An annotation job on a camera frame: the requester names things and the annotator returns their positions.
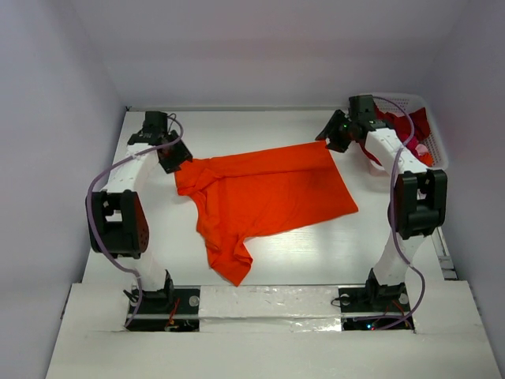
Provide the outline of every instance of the red cloth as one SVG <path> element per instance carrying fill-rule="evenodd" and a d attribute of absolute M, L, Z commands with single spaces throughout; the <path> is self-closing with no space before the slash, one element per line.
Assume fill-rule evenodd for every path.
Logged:
<path fill-rule="evenodd" d="M 396 133 L 406 134 L 407 136 L 410 135 L 410 124 L 409 120 L 407 120 L 407 117 L 397 116 L 389 112 L 381 112 L 377 106 L 376 115 L 378 119 L 386 120 L 393 124 L 395 126 Z M 413 121 L 414 136 L 419 141 L 423 141 L 428 138 L 431 132 L 429 129 L 428 118 L 426 116 L 426 109 L 421 108 L 413 113 L 410 113 L 409 116 Z"/>
<path fill-rule="evenodd" d="M 325 142 L 194 159 L 175 173 L 198 208 L 209 265 L 239 285 L 253 259 L 248 237 L 273 235 L 357 212 Z"/>
<path fill-rule="evenodd" d="M 396 114 L 392 114 L 389 112 L 381 112 L 379 108 L 375 105 L 375 110 L 376 110 L 376 115 L 379 120 L 385 120 L 389 121 L 393 127 L 395 128 L 396 135 L 398 136 L 399 140 L 401 142 L 405 141 L 409 135 L 410 135 L 410 124 L 409 120 L 407 120 L 407 117 L 405 116 L 397 116 Z M 410 140 L 410 142 L 407 144 L 407 148 L 412 152 L 412 154 L 418 158 L 422 163 L 426 164 L 427 166 L 432 166 L 433 165 L 433 158 L 431 154 L 424 154 L 423 156 L 419 156 L 419 153 L 416 150 L 416 147 L 420 144 L 419 141 L 424 140 L 425 138 L 428 138 L 429 134 L 431 133 L 429 129 L 429 124 L 428 124 L 428 118 L 426 117 L 426 109 L 421 108 L 413 113 L 409 114 L 410 118 L 412 118 L 413 125 L 414 125 L 414 133 L 413 133 L 413 138 Z M 373 160 L 375 163 L 380 164 L 379 160 L 372 155 L 370 152 L 367 152 L 365 149 L 365 144 L 363 142 L 360 142 L 360 147 L 361 150 L 363 150 L 363 153 L 371 160 Z"/>

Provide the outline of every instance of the white enclosure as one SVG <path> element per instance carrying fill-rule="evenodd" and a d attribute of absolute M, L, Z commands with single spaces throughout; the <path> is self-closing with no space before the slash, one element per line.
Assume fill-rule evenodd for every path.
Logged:
<path fill-rule="evenodd" d="M 315 110 L 361 92 L 434 110 L 450 162 L 443 231 L 505 372 L 504 19 L 500 0 L 2 2 L 0 377 L 46 375 L 88 260 L 85 191 L 126 107 Z"/>

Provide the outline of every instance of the white table surface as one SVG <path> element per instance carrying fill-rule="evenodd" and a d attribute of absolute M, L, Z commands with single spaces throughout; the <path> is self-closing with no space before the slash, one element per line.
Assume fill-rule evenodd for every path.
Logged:
<path fill-rule="evenodd" d="M 409 291 L 418 290 L 415 283 L 407 280 Z M 298 289 L 279 288 L 289 304 L 271 302 L 265 313 L 258 311 L 258 302 L 268 294 L 274 300 L 279 292 L 258 288 L 259 296 L 247 296 L 251 287 L 204 287 L 204 296 L 222 293 L 202 304 L 207 307 L 202 313 L 218 315 L 212 320 L 220 325 L 168 333 L 122 331 L 128 301 L 120 283 L 74 284 L 47 378 L 500 378 L 466 282 L 429 284 L 414 315 L 415 334 L 292 330 L 286 316 L 293 311 L 339 316 L 329 304 L 331 287 L 306 288 L 314 296 L 299 302 L 289 294 Z M 251 318 L 237 319 L 244 316 Z"/>
<path fill-rule="evenodd" d="M 331 114 L 184 111 L 178 112 L 178 120 L 185 127 L 184 142 L 193 156 L 208 158 L 313 141 Z M 127 140 L 141 128 L 143 120 L 144 112 L 126 114 L 114 161 L 125 155 Z M 356 145 L 332 156 L 359 212 L 278 235 L 251 238 L 246 247 L 254 262 L 243 285 L 364 283 L 389 235 L 388 177 L 371 176 L 366 158 Z M 188 197 L 177 195 L 172 174 L 165 174 L 158 166 L 140 192 L 140 200 L 151 230 L 149 248 L 176 285 L 228 284 L 209 268 L 204 240 L 196 232 L 196 206 Z M 428 280 L 443 280 L 430 238 L 418 250 L 414 264 Z M 83 283 L 131 280 L 103 255 L 90 253 Z"/>

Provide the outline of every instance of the black bracket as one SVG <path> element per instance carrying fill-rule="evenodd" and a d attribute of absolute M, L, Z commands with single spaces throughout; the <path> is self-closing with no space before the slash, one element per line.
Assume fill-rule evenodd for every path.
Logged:
<path fill-rule="evenodd" d="M 350 143 L 365 141 L 368 132 L 393 126 L 389 122 L 377 119 L 372 95 L 349 98 L 349 117 L 341 110 L 335 111 L 316 141 L 329 139 L 326 146 L 336 152 L 345 152 Z"/>
<path fill-rule="evenodd" d="M 381 286 L 372 269 L 364 287 L 340 287 L 338 299 L 343 313 L 371 313 L 384 312 L 401 295 L 407 295 L 405 283 Z M 409 304 L 403 305 L 403 309 L 409 311 Z"/>
<path fill-rule="evenodd" d="M 109 221 L 114 211 L 122 214 L 121 221 Z M 139 259 L 148 248 L 149 227 L 140 205 L 137 192 L 125 190 L 122 193 L 94 192 L 92 212 L 99 235 L 107 250 L 116 258 L 119 254 Z M 95 236 L 89 227 L 91 245 L 100 253 Z"/>
<path fill-rule="evenodd" d="M 138 288 L 131 292 L 123 291 L 130 302 L 136 303 L 139 298 Z M 174 307 L 174 282 L 166 270 L 165 285 L 157 291 L 142 291 L 142 303 L 139 314 L 168 313 Z"/>
<path fill-rule="evenodd" d="M 128 144 L 149 144 L 151 146 L 160 146 L 175 141 L 179 135 L 175 130 L 168 131 L 168 120 L 171 119 L 164 112 L 147 111 L 145 112 L 142 129 L 132 134 Z M 167 174 L 179 171 L 179 167 L 186 160 L 193 161 L 193 155 L 180 140 L 169 148 L 158 150 L 159 163 Z"/>
<path fill-rule="evenodd" d="M 417 191 L 425 198 L 417 199 Z M 395 184 L 396 231 L 403 239 L 431 235 L 445 220 L 446 198 L 447 175 L 443 170 L 399 175 Z"/>

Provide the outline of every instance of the white laundry basket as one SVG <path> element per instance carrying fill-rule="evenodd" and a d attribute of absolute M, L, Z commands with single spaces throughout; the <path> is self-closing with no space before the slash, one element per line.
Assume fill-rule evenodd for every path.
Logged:
<path fill-rule="evenodd" d="M 428 138 L 419 142 L 425 145 L 428 148 L 430 154 L 432 155 L 433 157 L 432 168 L 440 168 L 446 170 L 447 166 L 449 165 L 449 162 L 447 160 L 447 154 L 443 147 L 442 139 L 440 138 L 438 125 L 436 124 L 435 117 L 433 116 L 432 110 L 430 109 L 429 105 L 425 102 L 425 100 L 420 96 L 409 95 L 406 93 L 372 92 L 371 94 L 373 96 L 380 96 L 383 97 L 384 99 L 394 101 L 407 113 L 413 113 L 421 108 L 426 109 L 426 117 L 428 118 L 428 124 L 431 133 L 429 134 Z M 403 116 L 403 114 L 394 105 L 379 99 L 374 99 L 374 101 L 377 107 L 382 112 L 391 112 L 398 116 Z M 382 169 L 382 167 L 379 167 L 376 164 L 372 164 L 371 167 L 372 167 L 371 171 L 373 171 L 374 169 L 376 170 L 377 168 Z"/>

